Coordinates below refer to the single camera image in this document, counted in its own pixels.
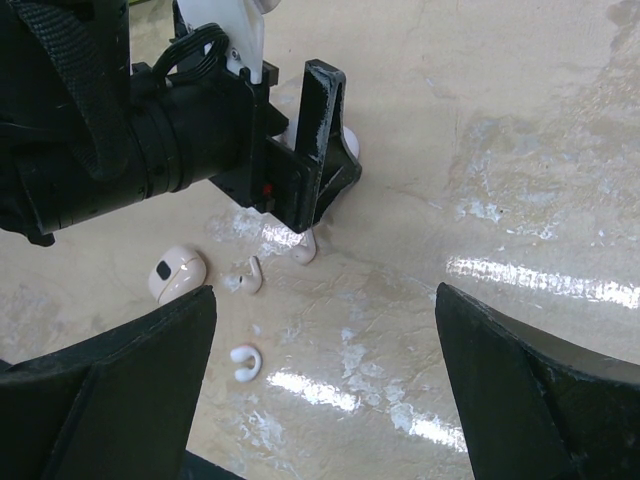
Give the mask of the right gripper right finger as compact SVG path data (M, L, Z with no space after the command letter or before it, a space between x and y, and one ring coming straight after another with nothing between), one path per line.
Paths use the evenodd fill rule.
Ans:
M435 318L475 478L638 478L638 365L446 283Z

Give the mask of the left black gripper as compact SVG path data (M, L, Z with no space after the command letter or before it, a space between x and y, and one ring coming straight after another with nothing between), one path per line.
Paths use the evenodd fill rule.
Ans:
M240 206L302 233L360 180L344 135L346 75L322 60L305 64L295 154L274 139L288 121L270 104L267 80L253 85L247 72L220 63L162 77L138 63L131 87L131 203L209 180Z

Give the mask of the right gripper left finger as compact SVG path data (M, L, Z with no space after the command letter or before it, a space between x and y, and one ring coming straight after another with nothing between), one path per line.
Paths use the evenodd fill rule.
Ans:
M2 478L178 478L216 319L203 286L70 347L2 363Z

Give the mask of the white oval charging case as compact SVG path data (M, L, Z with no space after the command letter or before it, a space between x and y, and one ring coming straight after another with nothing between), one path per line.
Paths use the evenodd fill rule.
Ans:
M347 127L343 128L342 133L349 152L354 156L356 160L358 160L360 156L360 144L355 133ZM294 149L296 144L296 136L297 124L292 122L283 133L275 136L274 139L286 145L290 149Z

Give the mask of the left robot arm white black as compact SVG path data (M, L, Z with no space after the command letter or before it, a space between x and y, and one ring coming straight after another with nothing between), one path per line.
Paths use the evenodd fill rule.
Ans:
M207 180L295 233L362 168L345 74L306 63L298 119L270 101L272 1L176 1L153 64L130 57L126 1L1 5L1 227L57 231Z

